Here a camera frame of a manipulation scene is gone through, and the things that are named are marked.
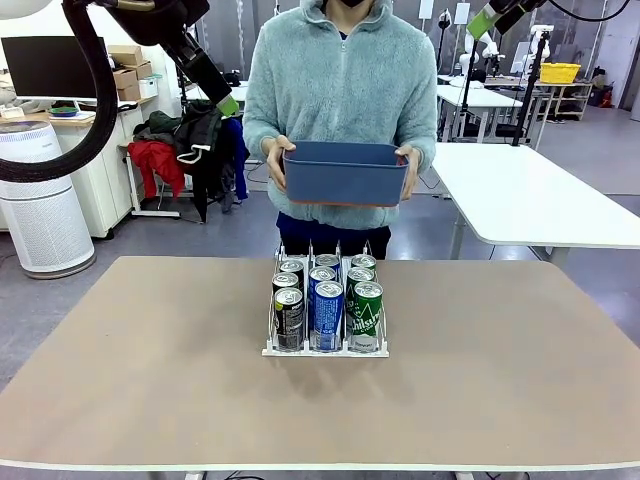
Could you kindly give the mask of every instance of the person's left hand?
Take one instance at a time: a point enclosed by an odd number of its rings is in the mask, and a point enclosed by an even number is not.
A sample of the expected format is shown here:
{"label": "person's left hand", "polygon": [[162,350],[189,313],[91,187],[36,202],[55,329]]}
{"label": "person's left hand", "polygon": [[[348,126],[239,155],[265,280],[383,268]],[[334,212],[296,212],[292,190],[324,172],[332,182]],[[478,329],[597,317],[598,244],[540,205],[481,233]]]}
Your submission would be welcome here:
{"label": "person's left hand", "polygon": [[418,165],[420,165],[420,157],[422,153],[417,148],[413,148],[411,145],[405,145],[396,150],[396,155],[399,157],[407,157],[409,159],[409,171],[407,172],[407,178],[404,182],[404,190],[402,191],[402,200],[409,200],[413,194],[413,189],[416,187],[418,181]]}

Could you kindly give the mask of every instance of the paper sign on wall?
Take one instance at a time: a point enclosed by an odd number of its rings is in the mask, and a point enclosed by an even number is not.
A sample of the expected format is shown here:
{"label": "paper sign on wall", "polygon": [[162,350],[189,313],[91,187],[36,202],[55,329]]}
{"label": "paper sign on wall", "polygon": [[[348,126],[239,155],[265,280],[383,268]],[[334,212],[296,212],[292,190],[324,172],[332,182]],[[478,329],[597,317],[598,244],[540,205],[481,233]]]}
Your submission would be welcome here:
{"label": "paper sign on wall", "polygon": [[420,0],[420,20],[428,20],[433,16],[433,0]]}
{"label": "paper sign on wall", "polygon": [[466,25],[469,21],[470,3],[459,3],[456,7],[456,18],[453,20],[454,25]]}

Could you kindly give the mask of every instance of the blue storage bin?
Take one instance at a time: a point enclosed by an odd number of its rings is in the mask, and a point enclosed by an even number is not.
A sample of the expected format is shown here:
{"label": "blue storage bin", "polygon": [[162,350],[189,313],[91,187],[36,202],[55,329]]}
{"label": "blue storage bin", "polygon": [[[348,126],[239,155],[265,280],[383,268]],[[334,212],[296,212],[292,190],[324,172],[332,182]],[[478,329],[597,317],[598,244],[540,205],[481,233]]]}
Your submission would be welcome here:
{"label": "blue storage bin", "polygon": [[296,142],[285,152],[287,197],[295,203],[393,207],[409,162],[397,147],[364,143]]}

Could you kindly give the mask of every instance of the hand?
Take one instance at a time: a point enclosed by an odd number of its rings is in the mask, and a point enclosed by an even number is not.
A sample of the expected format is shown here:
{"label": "hand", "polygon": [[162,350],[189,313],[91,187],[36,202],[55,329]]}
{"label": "hand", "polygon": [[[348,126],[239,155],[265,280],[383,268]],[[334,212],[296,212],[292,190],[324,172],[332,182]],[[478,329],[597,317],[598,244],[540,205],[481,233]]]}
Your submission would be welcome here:
{"label": "hand", "polygon": [[263,142],[263,151],[268,152],[267,167],[269,167],[269,176],[273,179],[276,187],[283,192],[287,188],[287,182],[282,171],[282,154],[285,151],[293,152],[295,149],[296,146],[284,135],[279,135],[278,138],[267,138]]}
{"label": "hand", "polygon": [[422,153],[411,145],[405,145],[396,150],[396,155],[409,158],[409,171],[404,181],[404,190],[402,190],[402,200],[409,200],[418,181],[418,165],[420,165]]}

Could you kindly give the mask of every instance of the green can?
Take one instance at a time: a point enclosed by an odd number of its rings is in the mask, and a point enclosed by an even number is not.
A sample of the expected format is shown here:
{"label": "green can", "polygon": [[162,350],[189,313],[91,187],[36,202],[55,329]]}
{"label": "green can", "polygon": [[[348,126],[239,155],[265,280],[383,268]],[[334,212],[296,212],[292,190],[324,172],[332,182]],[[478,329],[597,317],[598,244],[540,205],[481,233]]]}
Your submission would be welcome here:
{"label": "green can", "polygon": [[361,253],[360,255],[356,255],[351,259],[351,267],[362,267],[368,268],[369,270],[376,270],[376,259],[371,255],[365,255]]}
{"label": "green can", "polygon": [[353,326],[354,310],[356,306],[356,285],[360,282],[371,282],[375,277],[373,270],[355,267],[347,273],[347,292],[345,295],[347,310],[347,333],[351,333]]}
{"label": "green can", "polygon": [[376,282],[360,282],[355,288],[355,305],[349,347],[363,353],[378,350],[378,329],[382,315],[382,287]]}

